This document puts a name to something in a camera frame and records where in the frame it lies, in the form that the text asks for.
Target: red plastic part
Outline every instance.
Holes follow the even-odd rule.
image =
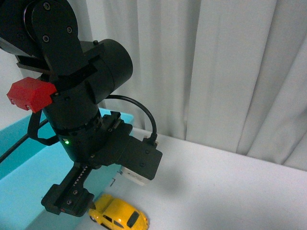
[[[13,83],[7,96],[12,104],[36,113],[52,103],[50,96],[56,91],[55,85],[50,82],[27,77]]]

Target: black cable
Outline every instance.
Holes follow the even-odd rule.
[[[152,123],[152,126],[153,126],[153,132],[149,138],[149,141],[150,141],[150,144],[151,145],[155,145],[155,141],[157,139],[157,125],[155,123],[155,120],[154,120],[154,117],[153,115],[151,114],[151,112],[144,106],[142,105],[141,103],[139,103],[138,101],[132,99],[132,98],[129,98],[129,97],[126,97],[126,96],[121,96],[121,95],[109,95],[108,97],[106,97],[106,99],[119,99],[119,100],[124,100],[124,101],[127,101],[127,102],[130,102],[132,104],[135,104],[137,107],[139,107],[140,109],[142,109],[146,115],[149,117],[149,120],[150,122]]]
[[[41,123],[39,123],[39,128],[43,127],[48,123],[48,120],[45,119]],[[4,161],[14,150],[16,150],[22,143],[24,143],[29,138],[29,135],[26,134],[22,138],[20,138],[12,147],[10,147],[2,156],[0,156],[0,163]]]

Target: turquoise container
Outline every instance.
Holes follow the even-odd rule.
[[[110,111],[100,108],[101,115]],[[24,134],[30,116],[0,130],[0,155]],[[125,123],[133,124],[133,116],[121,113]],[[54,132],[47,124],[39,130],[39,137],[48,138]],[[40,204],[53,184],[60,184],[73,162],[60,143],[46,147],[28,139],[0,164],[0,230],[74,229],[79,218],[61,213],[48,213]],[[112,181],[119,165],[93,170],[84,187],[98,196]]]

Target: black bracket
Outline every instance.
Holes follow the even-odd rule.
[[[132,126],[120,119],[120,113],[103,116],[107,125],[105,145],[88,159],[88,165],[75,163],[60,185],[54,184],[42,200],[46,210],[80,217],[93,205],[94,195],[83,187],[92,169],[113,163],[122,165],[149,180],[155,177],[162,153],[146,143],[129,136]]]

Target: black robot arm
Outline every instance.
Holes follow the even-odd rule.
[[[120,164],[140,178],[154,178],[162,157],[156,131],[137,140],[120,113],[102,117],[97,105],[132,75],[123,46],[110,39],[79,41],[66,0],[0,0],[0,48],[16,55],[20,68],[42,73],[37,80],[16,82],[8,93],[12,104],[33,111],[29,136],[45,144],[59,141],[74,161],[62,183],[43,198],[47,211],[82,216],[94,197],[83,183],[102,165]],[[37,136],[41,111],[56,134],[47,141]]]

